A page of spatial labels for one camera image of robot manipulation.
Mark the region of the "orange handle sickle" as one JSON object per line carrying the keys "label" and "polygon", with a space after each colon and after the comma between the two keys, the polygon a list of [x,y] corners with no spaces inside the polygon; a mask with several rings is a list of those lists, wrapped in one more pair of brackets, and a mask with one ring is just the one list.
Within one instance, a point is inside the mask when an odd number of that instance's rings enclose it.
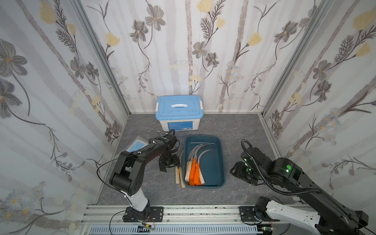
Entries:
{"label": "orange handle sickle", "polygon": [[200,155],[198,155],[198,153],[207,146],[208,144],[199,144],[190,152],[190,159],[187,162],[186,171],[186,180],[190,186],[201,186],[205,184],[199,161],[207,151],[202,152]]}
{"label": "orange handle sickle", "polygon": [[205,150],[205,151],[203,151],[203,152],[199,155],[199,157],[198,157],[198,159],[197,159],[197,161],[196,161],[195,173],[194,173],[194,176],[193,176],[193,185],[194,185],[194,186],[201,186],[200,181],[199,181],[199,171],[201,170],[201,169],[200,169],[200,161],[201,161],[201,158],[202,158],[206,153],[208,153],[208,152],[210,152],[210,151],[212,151],[212,150],[210,149],[210,150]]}

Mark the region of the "wooden handle sickle group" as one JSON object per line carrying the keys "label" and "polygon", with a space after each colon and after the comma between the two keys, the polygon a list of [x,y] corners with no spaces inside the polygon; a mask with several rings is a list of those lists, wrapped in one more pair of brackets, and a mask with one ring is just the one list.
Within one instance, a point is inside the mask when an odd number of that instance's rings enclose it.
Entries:
{"label": "wooden handle sickle group", "polygon": [[187,163],[187,173],[191,172],[193,159],[196,158],[198,151],[201,149],[203,144],[199,144],[196,147],[194,147],[191,152],[189,153],[189,159]]}

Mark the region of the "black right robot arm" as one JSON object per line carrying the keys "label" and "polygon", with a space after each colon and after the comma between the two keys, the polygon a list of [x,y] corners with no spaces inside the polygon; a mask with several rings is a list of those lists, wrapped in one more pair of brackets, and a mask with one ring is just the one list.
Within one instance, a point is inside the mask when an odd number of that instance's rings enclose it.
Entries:
{"label": "black right robot arm", "polygon": [[266,185],[285,196],[298,196],[313,210],[303,211],[260,197],[253,208],[258,220],[270,218],[299,226],[316,235],[362,235],[368,215],[354,211],[326,193],[288,158],[271,160],[256,147],[244,148],[230,173],[254,186]]}

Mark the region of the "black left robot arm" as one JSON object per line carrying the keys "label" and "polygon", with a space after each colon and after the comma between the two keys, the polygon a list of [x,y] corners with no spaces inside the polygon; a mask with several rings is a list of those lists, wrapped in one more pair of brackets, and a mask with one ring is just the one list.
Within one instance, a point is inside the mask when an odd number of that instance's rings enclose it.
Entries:
{"label": "black left robot arm", "polygon": [[166,172],[168,168],[179,165],[180,160],[176,154],[179,150],[175,147],[178,143],[173,134],[150,139],[148,145],[133,152],[123,151],[120,153],[115,167],[110,175],[109,183],[124,195],[129,206],[123,212],[124,222],[143,222],[155,216],[154,208],[150,204],[143,190],[146,165],[159,157],[160,171]]}

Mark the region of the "teal plastic storage bin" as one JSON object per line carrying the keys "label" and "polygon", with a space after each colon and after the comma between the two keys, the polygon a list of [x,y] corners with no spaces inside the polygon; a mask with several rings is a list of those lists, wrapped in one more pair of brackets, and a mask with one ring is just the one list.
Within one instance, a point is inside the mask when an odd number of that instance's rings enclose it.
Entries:
{"label": "teal plastic storage bin", "polygon": [[184,181],[188,155],[190,151],[198,144],[208,144],[207,147],[199,151],[198,155],[200,155],[205,150],[212,150],[206,153],[200,161],[200,169],[203,174],[205,184],[201,186],[190,186],[189,183],[184,182],[185,185],[189,188],[194,189],[221,188],[225,184],[225,167],[222,145],[218,137],[211,135],[192,135],[187,137],[185,141],[185,149],[182,163]]}

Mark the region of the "white storage box blue lid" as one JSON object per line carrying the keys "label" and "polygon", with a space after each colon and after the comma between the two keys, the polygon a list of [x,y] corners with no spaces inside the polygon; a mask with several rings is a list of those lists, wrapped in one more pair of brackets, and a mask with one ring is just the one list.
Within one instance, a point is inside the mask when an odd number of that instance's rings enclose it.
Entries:
{"label": "white storage box blue lid", "polygon": [[162,96],[157,100],[155,115],[165,132],[197,130],[203,103],[198,95]]}

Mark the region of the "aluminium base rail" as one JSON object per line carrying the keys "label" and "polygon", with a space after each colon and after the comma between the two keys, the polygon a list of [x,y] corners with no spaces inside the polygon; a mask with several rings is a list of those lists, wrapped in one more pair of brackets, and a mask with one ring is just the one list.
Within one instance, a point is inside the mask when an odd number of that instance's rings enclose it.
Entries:
{"label": "aluminium base rail", "polygon": [[276,197],[266,218],[256,219],[253,205],[158,205],[145,222],[123,221],[125,206],[87,206],[81,235],[317,235],[320,215],[299,198],[293,204]]}

